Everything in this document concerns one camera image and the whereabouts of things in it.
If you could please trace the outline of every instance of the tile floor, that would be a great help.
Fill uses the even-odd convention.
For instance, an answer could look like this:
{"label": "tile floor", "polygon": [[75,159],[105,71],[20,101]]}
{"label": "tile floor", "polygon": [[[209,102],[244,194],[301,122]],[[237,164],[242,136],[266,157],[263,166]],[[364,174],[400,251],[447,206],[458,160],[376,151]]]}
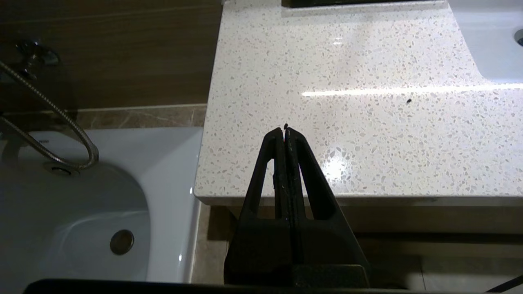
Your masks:
{"label": "tile floor", "polygon": [[[192,283],[223,284],[223,262],[234,224],[226,207],[202,205]],[[367,258],[380,283],[394,282],[415,291],[483,293],[523,274],[523,259],[378,255]],[[523,286],[505,293],[523,293]]]}

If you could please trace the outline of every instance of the metal shower hose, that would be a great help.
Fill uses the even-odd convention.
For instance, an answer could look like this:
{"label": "metal shower hose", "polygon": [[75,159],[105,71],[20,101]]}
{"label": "metal shower hose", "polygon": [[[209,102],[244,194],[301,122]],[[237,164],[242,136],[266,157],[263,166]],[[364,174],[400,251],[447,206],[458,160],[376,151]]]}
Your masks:
{"label": "metal shower hose", "polygon": [[98,148],[93,144],[91,139],[87,136],[84,130],[76,124],[62,109],[58,108],[53,102],[51,102],[42,92],[38,91],[33,85],[31,85],[24,77],[19,75],[17,72],[15,72],[11,67],[0,61],[0,70],[4,71],[7,75],[9,75],[12,79],[14,79],[17,83],[19,83],[21,86],[25,87],[26,89],[33,92],[38,98],[42,100],[44,104],[49,106],[51,110],[58,115],[61,119],[63,119],[69,127],[73,130],[73,132],[78,136],[80,141],[83,143],[85,148],[87,149],[87,153],[89,154],[89,159],[84,163],[75,163],[66,159],[63,159],[59,157],[58,155],[52,153],[47,148],[45,148],[42,144],[40,144],[37,140],[35,140],[33,137],[31,137],[28,133],[22,131],[19,127],[17,127],[14,123],[10,122],[6,117],[0,115],[0,121],[3,121],[6,123],[9,127],[11,127],[20,137],[22,137],[31,147],[36,149],[36,151],[40,152],[43,156],[54,160],[56,162],[59,162],[65,166],[74,168],[74,169],[86,169],[90,168],[91,166],[95,165],[98,162]]}

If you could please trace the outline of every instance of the white bathtub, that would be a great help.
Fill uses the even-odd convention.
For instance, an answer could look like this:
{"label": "white bathtub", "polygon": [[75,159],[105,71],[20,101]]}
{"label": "white bathtub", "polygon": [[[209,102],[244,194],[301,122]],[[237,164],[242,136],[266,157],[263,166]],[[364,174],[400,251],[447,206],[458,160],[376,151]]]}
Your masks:
{"label": "white bathtub", "polygon": [[[100,162],[78,173],[16,140],[0,141],[1,293],[21,293],[42,278],[189,282],[202,129],[87,134]],[[62,156],[86,154],[63,134],[32,135]],[[122,229],[134,241],[116,255],[109,242]]]}

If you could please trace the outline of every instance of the wooden wall panel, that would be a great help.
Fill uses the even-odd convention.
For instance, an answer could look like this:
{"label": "wooden wall panel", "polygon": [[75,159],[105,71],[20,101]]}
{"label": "wooden wall panel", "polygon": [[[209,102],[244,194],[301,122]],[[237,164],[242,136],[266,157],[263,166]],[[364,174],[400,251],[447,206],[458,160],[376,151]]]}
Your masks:
{"label": "wooden wall panel", "polygon": [[[14,43],[21,38],[53,48],[62,64],[45,68],[35,85],[65,108],[207,102],[221,19],[219,1],[93,2],[107,3],[107,11],[133,12],[82,15],[101,13],[99,6],[89,4],[70,12],[74,17],[62,13],[62,18],[53,18],[46,12],[45,20],[0,22],[0,59],[18,62]],[[140,5],[156,9],[133,10]],[[160,9],[162,5],[169,8]],[[39,109],[42,106],[28,93],[0,79],[0,111]]]}

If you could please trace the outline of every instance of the white speckled countertop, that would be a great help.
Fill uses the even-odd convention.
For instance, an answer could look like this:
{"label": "white speckled countertop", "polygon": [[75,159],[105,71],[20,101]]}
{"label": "white speckled countertop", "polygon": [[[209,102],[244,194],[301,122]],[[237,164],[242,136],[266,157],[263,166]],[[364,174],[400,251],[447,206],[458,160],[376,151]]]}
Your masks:
{"label": "white speckled countertop", "polygon": [[447,2],[280,2],[224,4],[195,184],[204,203],[241,205],[263,136],[285,123],[341,200],[523,195],[523,85],[480,75]]}

